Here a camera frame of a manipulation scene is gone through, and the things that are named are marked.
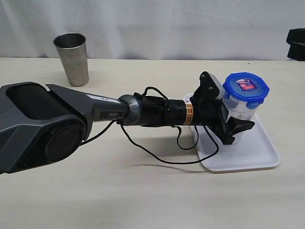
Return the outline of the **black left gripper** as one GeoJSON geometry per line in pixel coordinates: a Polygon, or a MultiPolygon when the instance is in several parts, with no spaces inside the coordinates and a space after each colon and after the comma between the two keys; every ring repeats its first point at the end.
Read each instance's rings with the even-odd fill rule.
{"type": "Polygon", "coordinates": [[[216,99],[219,91],[209,72],[202,72],[199,80],[200,85],[190,98],[194,108],[192,124],[208,127],[223,145],[233,144],[233,136],[252,129],[254,122],[237,118],[229,118],[226,122],[228,111],[223,99],[216,99]]]}

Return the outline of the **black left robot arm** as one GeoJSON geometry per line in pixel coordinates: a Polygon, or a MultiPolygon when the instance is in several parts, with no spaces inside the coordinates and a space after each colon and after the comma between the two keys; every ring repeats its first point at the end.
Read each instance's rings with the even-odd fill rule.
{"type": "Polygon", "coordinates": [[[163,93],[125,94],[117,99],[88,94],[63,86],[34,82],[0,88],[0,171],[15,173],[59,162],[90,142],[95,122],[120,126],[209,128],[224,145],[254,122],[229,117],[224,88],[210,73],[189,101],[163,93]]]}

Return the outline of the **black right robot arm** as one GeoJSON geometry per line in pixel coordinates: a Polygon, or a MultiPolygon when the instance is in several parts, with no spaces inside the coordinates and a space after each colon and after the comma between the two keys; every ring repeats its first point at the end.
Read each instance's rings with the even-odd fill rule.
{"type": "Polygon", "coordinates": [[[296,61],[305,61],[305,29],[290,30],[286,42],[290,45],[287,57],[296,61]]]}

